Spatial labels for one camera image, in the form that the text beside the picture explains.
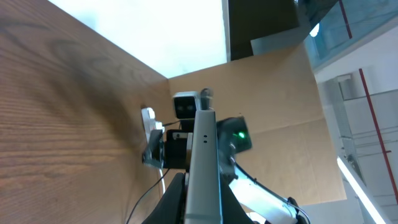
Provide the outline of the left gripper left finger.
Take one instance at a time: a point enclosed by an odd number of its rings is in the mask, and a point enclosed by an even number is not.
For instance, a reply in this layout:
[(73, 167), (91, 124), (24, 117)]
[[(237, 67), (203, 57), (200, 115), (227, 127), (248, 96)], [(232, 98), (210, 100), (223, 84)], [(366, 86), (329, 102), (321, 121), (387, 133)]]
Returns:
[(185, 203), (185, 174), (177, 173), (159, 203), (142, 224), (183, 223)]

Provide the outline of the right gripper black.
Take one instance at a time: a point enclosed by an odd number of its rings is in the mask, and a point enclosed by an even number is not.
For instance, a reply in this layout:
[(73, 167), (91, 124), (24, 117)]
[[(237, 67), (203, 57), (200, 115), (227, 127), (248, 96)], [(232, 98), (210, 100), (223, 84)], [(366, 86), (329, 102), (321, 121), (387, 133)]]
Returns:
[(188, 134), (193, 133), (194, 121), (194, 119), (181, 120), (180, 128), (167, 130), (165, 146), (163, 130), (153, 129), (142, 153), (142, 163), (158, 169), (164, 167), (164, 169), (189, 170), (192, 150), (187, 149)]

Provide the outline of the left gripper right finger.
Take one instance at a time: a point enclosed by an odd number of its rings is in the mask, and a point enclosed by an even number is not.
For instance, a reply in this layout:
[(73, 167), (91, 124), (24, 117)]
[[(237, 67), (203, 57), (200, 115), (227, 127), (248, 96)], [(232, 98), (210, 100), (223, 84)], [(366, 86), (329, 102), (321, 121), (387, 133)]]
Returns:
[(220, 190), (223, 224), (253, 224), (224, 179), (220, 179)]

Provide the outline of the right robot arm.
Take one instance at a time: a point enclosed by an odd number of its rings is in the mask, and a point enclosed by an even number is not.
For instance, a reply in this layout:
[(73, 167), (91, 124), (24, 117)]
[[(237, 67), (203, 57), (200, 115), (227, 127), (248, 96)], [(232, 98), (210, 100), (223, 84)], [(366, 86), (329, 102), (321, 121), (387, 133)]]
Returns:
[[(294, 198), (283, 198), (249, 175), (235, 160), (237, 153), (252, 148), (251, 138), (242, 116), (216, 122), (217, 149), (219, 150), (220, 177), (229, 184), (237, 200), (247, 208), (264, 212), (266, 223), (279, 223), (287, 211), (292, 223), (310, 223), (309, 216), (297, 205)], [(171, 129), (166, 132), (156, 129), (150, 132), (149, 143), (142, 153), (145, 165), (160, 169), (190, 170), (192, 159), (193, 131)]]

